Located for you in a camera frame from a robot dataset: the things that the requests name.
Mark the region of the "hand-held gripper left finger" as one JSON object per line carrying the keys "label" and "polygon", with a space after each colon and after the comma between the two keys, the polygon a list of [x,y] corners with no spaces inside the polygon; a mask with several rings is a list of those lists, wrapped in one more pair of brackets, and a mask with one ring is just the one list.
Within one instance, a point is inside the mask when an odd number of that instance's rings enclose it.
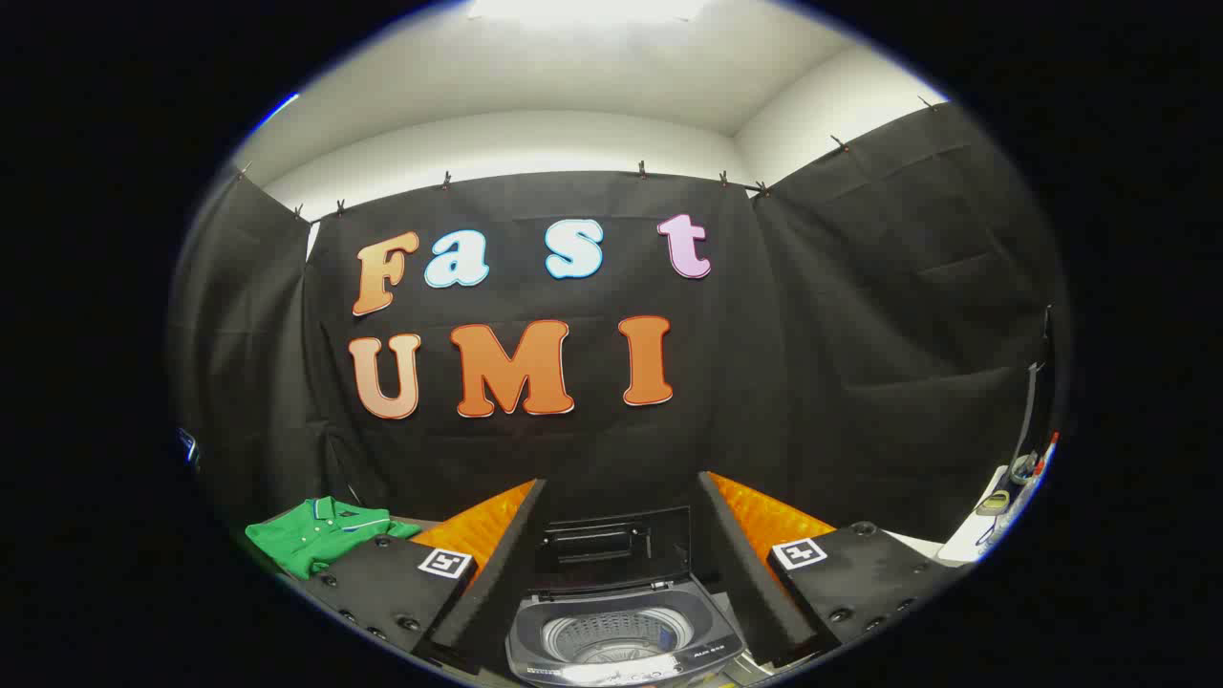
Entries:
{"label": "hand-held gripper left finger", "polygon": [[508,489],[429,528],[375,534],[287,585],[375,648],[445,677],[505,662],[504,642],[531,580],[530,540],[545,527],[545,479]]}

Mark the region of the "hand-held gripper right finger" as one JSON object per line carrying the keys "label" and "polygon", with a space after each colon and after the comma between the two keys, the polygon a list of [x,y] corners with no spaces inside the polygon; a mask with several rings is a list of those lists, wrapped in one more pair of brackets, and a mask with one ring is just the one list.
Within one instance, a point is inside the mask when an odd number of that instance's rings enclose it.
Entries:
{"label": "hand-held gripper right finger", "polygon": [[747,653],[783,668],[881,634],[956,569],[871,522],[830,527],[711,470],[697,477],[697,566],[728,593]]}

